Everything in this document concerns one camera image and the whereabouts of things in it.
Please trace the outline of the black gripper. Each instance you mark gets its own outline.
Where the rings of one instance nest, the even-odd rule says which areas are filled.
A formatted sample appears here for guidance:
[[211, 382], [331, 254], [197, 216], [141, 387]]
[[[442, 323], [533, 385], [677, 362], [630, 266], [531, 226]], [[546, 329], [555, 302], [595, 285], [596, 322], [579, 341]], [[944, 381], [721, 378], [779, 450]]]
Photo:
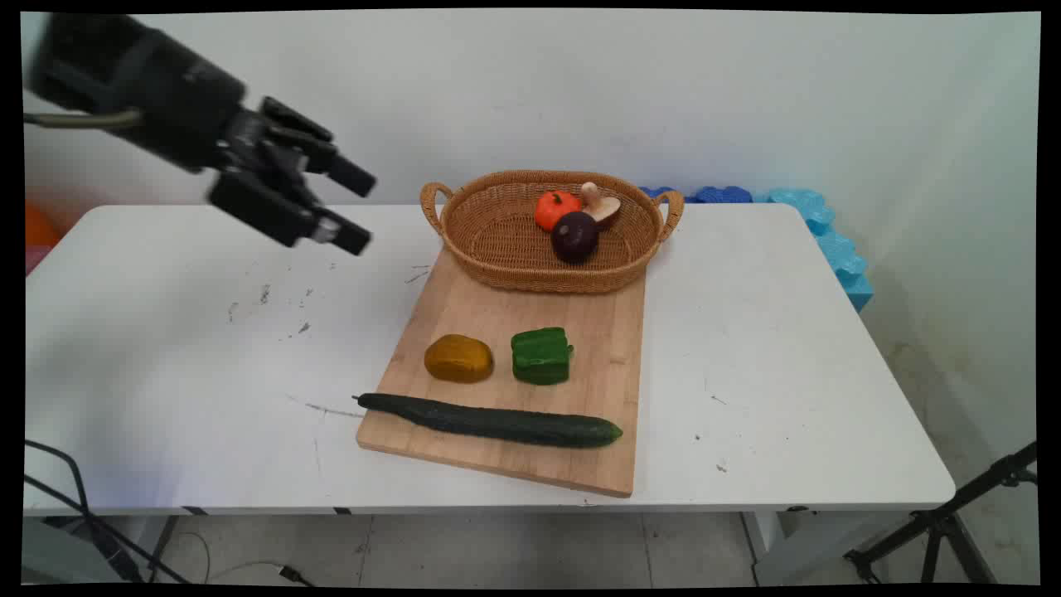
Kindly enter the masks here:
[[[216, 64], [129, 15], [53, 12], [29, 65], [35, 95], [94, 116], [136, 110], [138, 122], [114, 136], [198, 173], [220, 166], [218, 141], [242, 110], [246, 88]], [[263, 140], [288, 160], [263, 171], [224, 166], [208, 201], [288, 248], [308, 239], [361, 254], [367, 228], [337, 214], [306, 183], [326, 175], [358, 197], [376, 177], [340, 152], [333, 133], [273, 96], [261, 100]]]

